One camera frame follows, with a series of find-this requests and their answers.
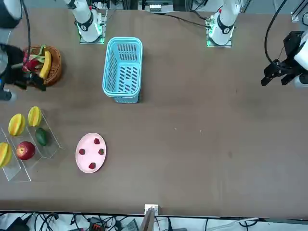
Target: strawberry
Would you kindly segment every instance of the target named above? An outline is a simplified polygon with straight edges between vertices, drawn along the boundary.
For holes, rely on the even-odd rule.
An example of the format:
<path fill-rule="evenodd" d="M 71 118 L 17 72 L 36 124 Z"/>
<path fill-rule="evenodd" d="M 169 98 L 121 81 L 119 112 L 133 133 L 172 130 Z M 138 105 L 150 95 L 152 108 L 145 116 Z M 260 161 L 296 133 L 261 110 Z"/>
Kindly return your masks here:
<path fill-rule="evenodd" d="M 84 155 L 86 153 L 86 150 L 84 150 L 83 148 L 79 149 L 79 154 L 80 155 Z"/>
<path fill-rule="evenodd" d="M 94 143 L 95 143 L 95 144 L 100 144 L 99 139 L 98 139 L 98 138 L 95 138 L 95 139 L 94 139 Z"/>
<path fill-rule="evenodd" d="M 101 148 L 99 151 L 98 151 L 99 155 L 104 155 L 104 149 Z"/>
<path fill-rule="evenodd" d="M 92 162 L 92 163 L 89 165 L 89 168 L 90 168 L 90 169 L 95 169 L 95 167 L 96 167 L 96 164 L 95 164 L 94 162 Z"/>

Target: red apple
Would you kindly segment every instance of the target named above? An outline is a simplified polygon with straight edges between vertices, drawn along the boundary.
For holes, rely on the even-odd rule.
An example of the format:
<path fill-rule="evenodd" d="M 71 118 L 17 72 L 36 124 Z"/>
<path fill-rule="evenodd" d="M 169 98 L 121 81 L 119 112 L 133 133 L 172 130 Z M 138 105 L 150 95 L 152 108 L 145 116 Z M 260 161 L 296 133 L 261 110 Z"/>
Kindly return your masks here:
<path fill-rule="evenodd" d="M 31 157 L 33 157 L 34 154 L 35 154 L 35 146 L 28 141 L 21 142 L 17 146 L 17 156 L 21 160 L 28 160 Z"/>

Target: plastic container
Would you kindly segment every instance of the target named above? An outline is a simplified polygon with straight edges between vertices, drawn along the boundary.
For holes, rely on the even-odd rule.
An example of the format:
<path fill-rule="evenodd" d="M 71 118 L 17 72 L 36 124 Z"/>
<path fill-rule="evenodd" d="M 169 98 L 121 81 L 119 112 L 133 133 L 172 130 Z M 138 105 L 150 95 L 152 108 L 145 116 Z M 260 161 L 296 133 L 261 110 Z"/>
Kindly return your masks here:
<path fill-rule="evenodd" d="M 117 103 L 137 103 L 143 46 L 138 38 L 114 37 L 107 45 L 103 91 Z"/>

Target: green avocado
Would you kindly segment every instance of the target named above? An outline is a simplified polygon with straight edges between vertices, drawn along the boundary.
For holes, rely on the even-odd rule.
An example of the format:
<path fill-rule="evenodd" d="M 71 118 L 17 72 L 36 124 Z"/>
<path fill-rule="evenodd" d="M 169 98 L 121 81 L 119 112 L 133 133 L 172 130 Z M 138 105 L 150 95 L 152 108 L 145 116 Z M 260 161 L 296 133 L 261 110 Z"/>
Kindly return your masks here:
<path fill-rule="evenodd" d="M 45 131 L 42 128 L 38 128 L 35 131 L 35 138 L 37 139 L 38 143 L 42 146 L 46 146 L 48 143 L 48 134 L 47 131 Z"/>

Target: fruit basket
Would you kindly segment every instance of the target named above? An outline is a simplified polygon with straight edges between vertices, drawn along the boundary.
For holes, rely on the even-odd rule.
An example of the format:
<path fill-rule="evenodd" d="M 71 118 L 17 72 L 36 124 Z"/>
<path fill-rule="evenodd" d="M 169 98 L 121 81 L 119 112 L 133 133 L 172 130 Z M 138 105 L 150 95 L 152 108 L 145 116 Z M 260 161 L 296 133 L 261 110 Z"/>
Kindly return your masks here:
<path fill-rule="evenodd" d="M 41 46 L 31 46 L 31 54 L 37 55 L 39 54 L 39 51 L 41 49 Z M 49 51 L 51 53 L 51 68 L 48 73 L 48 76 L 44 80 L 45 86 L 51 86 L 55 82 L 57 82 L 61 78 L 61 72 L 62 72 L 62 60 L 60 52 L 51 46 L 46 46 L 43 49 L 43 52 L 41 55 L 45 55 L 45 51 Z"/>

